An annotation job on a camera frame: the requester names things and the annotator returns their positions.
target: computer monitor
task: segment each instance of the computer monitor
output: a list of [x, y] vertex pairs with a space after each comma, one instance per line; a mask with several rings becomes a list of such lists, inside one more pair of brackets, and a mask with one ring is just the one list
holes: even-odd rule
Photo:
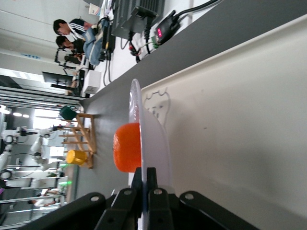
[[48, 82], [51, 84], [70, 86], [72, 82], [72, 76], [68, 76], [64, 74], [43, 72], [43, 76], [44, 76], [45, 82]]

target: yellow cup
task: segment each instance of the yellow cup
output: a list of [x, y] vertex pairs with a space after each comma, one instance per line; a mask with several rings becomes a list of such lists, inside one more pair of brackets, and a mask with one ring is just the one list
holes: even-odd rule
[[78, 164], [83, 165], [87, 160], [87, 155], [83, 151], [79, 150], [69, 150], [66, 156], [66, 161], [68, 164]]

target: power adapter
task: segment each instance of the power adapter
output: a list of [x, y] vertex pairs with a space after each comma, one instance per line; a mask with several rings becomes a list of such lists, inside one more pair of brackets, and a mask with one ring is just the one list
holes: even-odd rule
[[157, 45], [162, 45], [168, 41], [180, 28], [180, 23], [178, 22], [179, 17], [174, 17], [176, 11], [172, 11], [160, 24], [156, 27], [154, 31], [155, 43]]

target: orange fruit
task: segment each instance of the orange fruit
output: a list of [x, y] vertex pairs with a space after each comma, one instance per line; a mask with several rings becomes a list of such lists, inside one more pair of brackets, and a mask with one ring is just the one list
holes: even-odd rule
[[113, 157], [118, 170], [134, 173], [141, 167], [141, 141], [139, 123], [128, 123], [119, 127], [113, 139]]

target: black hair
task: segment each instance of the black hair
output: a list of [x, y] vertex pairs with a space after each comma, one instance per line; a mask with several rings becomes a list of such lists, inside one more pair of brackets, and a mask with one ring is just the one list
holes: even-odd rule
[[62, 23], [62, 24], [66, 24], [67, 22], [64, 21], [63, 19], [57, 19], [53, 22], [53, 30], [56, 34], [60, 35], [58, 33], [58, 29], [60, 28], [59, 24]]
[[63, 43], [65, 42], [66, 37], [65, 36], [57, 36], [56, 43], [58, 47], [63, 47]]

